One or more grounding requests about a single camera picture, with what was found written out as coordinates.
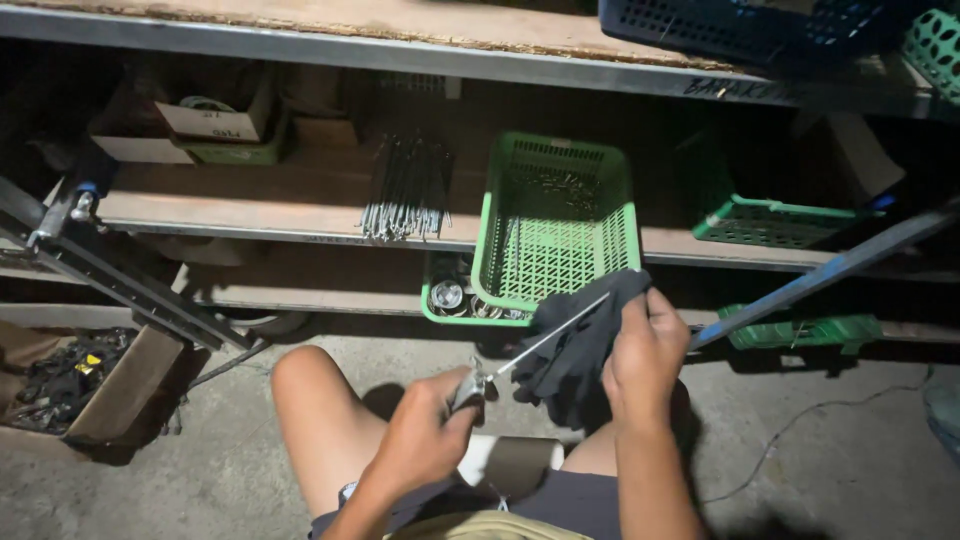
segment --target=shorts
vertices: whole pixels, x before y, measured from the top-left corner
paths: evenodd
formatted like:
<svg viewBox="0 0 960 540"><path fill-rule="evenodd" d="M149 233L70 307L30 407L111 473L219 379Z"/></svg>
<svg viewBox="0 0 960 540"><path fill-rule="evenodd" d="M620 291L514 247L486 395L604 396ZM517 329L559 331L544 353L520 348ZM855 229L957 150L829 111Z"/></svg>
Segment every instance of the shorts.
<svg viewBox="0 0 960 540"><path fill-rule="evenodd" d="M453 480L437 482L403 496L391 510L386 532L444 514L494 510L499 503ZM540 489L526 499L507 501L507 505L518 516L595 540L620 539L616 477L550 471ZM319 539L338 512L315 519L308 538Z"/></svg>

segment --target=hand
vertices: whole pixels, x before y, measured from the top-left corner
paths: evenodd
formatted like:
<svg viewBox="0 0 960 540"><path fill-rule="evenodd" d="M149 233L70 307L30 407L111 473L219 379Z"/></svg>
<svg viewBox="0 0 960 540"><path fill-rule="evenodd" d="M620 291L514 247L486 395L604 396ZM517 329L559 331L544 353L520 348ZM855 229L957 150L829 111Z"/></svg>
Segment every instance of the hand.
<svg viewBox="0 0 960 540"><path fill-rule="evenodd" d="M603 387L620 427L669 427L670 394L684 365L690 328L656 288L627 303L603 369Z"/></svg>
<svg viewBox="0 0 960 540"><path fill-rule="evenodd" d="M398 496L448 477L467 453L476 406L458 410L446 422L446 399L470 372L460 367L407 386L373 461L360 480L376 478Z"/></svg>

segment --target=knee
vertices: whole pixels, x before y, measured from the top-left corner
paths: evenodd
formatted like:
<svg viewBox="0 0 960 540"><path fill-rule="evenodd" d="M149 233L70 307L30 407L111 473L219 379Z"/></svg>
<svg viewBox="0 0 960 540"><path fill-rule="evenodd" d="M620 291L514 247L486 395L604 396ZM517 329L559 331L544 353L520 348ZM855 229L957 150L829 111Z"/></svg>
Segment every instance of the knee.
<svg viewBox="0 0 960 540"><path fill-rule="evenodd" d="M316 345L300 345L280 357L270 375L270 384L276 393L301 380L316 378L318 371L339 371L330 354Z"/></svg>

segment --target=blue plastic basket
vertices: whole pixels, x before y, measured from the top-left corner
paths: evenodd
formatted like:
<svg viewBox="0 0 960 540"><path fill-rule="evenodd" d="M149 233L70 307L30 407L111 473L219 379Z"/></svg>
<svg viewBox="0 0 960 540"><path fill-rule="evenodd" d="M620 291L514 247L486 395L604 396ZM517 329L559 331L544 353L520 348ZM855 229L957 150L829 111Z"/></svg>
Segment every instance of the blue plastic basket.
<svg viewBox="0 0 960 540"><path fill-rule="evenodd" d="M609 36L668 49L808 69L874 52L924 1L818 0L813 15L744 0L600 0Z"/></svg>

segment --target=green plastic basket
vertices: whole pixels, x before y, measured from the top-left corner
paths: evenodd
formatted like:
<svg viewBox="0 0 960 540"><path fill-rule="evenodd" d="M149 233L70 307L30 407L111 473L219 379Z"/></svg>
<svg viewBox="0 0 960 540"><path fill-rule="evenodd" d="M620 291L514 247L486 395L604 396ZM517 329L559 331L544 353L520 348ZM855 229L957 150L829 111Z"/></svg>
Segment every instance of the green plastic basket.
<svg viewBox="0 0 960 540"><path fill-rule="evenodd" d="M639 267L622 152L515 132L497 138L471 276L481 300L533 311L551 294Z"/></svg>
<svg viewBox="0 0 960 540"><path fill-rule="evenodd" d="M280 160L283 143L290 129L290 112L284 108L276 119L274 134L263 144L235 144L228 142L179 142L183 150L192 153L203 163L224 165L275 165Z"/></svg>
<svg viewBox="0 0 960 540"><path fill-rule="evenodd" d="M743 307L743 304L723 307L717 314L723 319ZM842 355L856 355L864 344L882 338L883 330L873 315L843 315L751 325L730 334L731 343L740 351L841 345Z"/></svg>
<svg viewBox="0 0 960 540"><path fill-rule="evenodd" d="M960 20L930 10L913 21L903 55L953 105L960 105Z"/></svg>
<svg viewBox="0 0 960 540"><path fill-rule="evenodd" d="M452 267L453 264L443 263L443 257L433 253L427 253L426 264L423 266L423 286L420 288L420 309L423 310L423 315L435 323L440 323L443 325L469 325L475 327L514 327L514 328L526 328L530 326L530 319L522 320L513 320L513 319L481 319L477 317L470 317L469 312L463 317L445 317L443 315L438 315L430 309L429 298L430 298L430 278L434 275L438 268L441 265L445 267Z"/></svg>
<svg viewBox="0 0 960 540"><path fill-rule="evenodd" d="M698 240L802 249L881 212L790 205L736 193L716 132L706 126L677 146L674 169L699 223Z"/></svg>

